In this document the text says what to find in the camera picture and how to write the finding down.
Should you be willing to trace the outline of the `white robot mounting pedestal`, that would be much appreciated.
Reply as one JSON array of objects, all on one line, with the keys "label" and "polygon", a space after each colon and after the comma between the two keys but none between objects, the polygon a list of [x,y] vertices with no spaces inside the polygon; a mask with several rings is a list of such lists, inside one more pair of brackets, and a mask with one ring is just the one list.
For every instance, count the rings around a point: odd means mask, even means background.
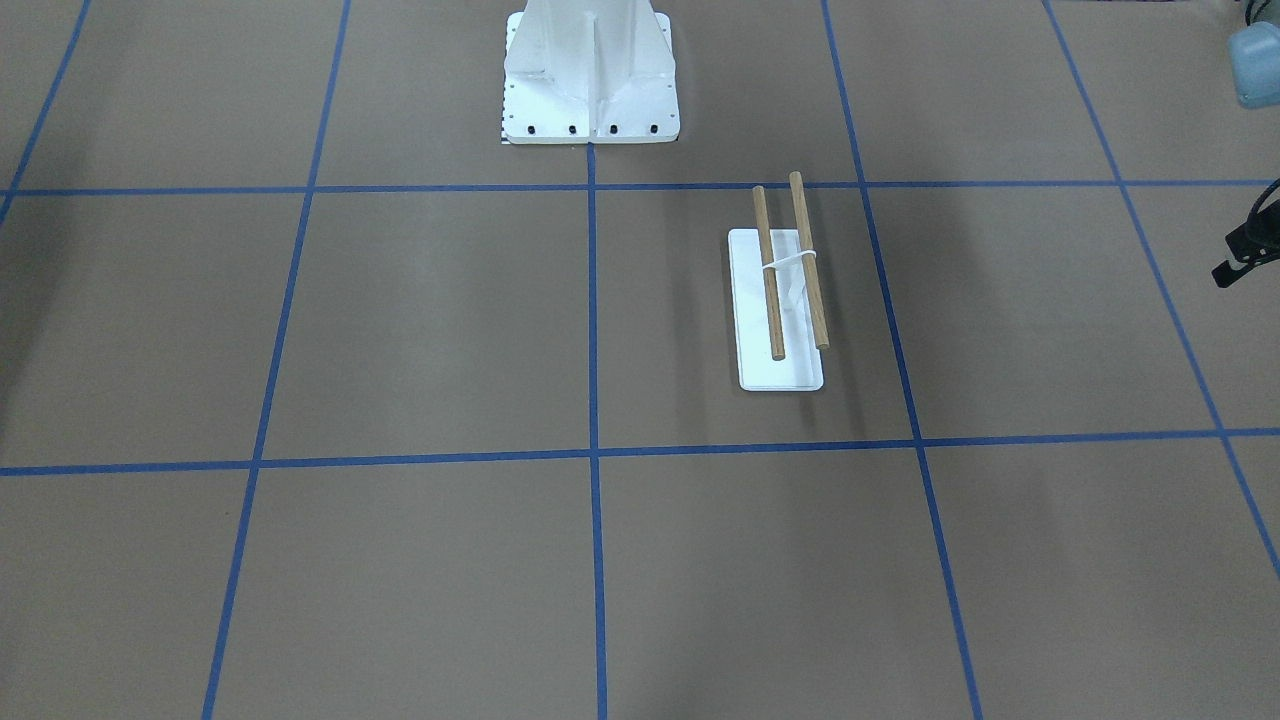
[{"label": "white robot mounting pedestal", "polygon": [[671,143],[681,135],[671,18],[649,1],[529,1],[506,20],[500,138]]}]

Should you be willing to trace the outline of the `white rack base plate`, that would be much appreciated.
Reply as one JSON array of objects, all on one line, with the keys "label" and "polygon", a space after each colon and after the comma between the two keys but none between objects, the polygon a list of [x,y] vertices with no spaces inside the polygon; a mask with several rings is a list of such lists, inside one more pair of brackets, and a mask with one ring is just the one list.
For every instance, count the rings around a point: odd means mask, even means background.
[{"label": "white rack base plate", "polygon": [[759,233],[727,236],[739,386],[749,392],[817,392],[826,383],[810,279],[817,252],[796,229],[771,232],[764,263]]}]

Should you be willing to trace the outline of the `light blue device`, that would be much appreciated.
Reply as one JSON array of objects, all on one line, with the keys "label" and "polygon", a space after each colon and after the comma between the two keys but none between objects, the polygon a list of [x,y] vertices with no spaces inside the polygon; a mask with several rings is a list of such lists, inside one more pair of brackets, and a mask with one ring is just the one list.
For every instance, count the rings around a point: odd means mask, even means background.
[{"label": "light blue device", "polygon": [[1279,104],[1279,27],[1257,20],[1231,35],[1228,54],[1238,102],[1245,109]]}]

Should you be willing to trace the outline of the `wooden rack dowel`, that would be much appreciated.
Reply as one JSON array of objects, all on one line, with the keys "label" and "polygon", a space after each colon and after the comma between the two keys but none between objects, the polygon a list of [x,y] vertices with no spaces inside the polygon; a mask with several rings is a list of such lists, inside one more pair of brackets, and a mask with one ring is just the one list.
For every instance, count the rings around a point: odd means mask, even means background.
[{"label": "wooden rack dowel", "polygon": [[814,247],[812,215],[806,201],[803,173],[800,170],[791,170],[788,173],[788,187],[796,220],[797,242],[814,343],[818,351],[824,352],[829,348],[829,329],[820,288],[819,272],[817,268],[817,250]]},{"label": "wooden rack dowel", "polygon": [[[767,206],[765,187],[756,184],[751,188],[753,211],[756,225],[756,237],[762,266],[774,261],[774,247],[772,243],[771,217]],[[762,270],[762,282],[765,300],[765,319],[768,325],[768,338],[771,346],[771,359],[780,363],[786,359],[785,329],[782,324],[781,302],[774,278],[769,272]]]}]

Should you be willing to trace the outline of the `white rack centre bracket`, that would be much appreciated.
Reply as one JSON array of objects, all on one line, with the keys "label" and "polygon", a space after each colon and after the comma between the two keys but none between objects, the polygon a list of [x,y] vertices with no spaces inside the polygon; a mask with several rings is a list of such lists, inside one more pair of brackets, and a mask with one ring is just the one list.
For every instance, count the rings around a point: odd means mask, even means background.
[{"label": "white rack centre bracket", "polygon": [[817,252],[809,249],[762,266],[765,274],[772,273],[781,304],[799,307],[810,302],[806,269],[815,259]]}]

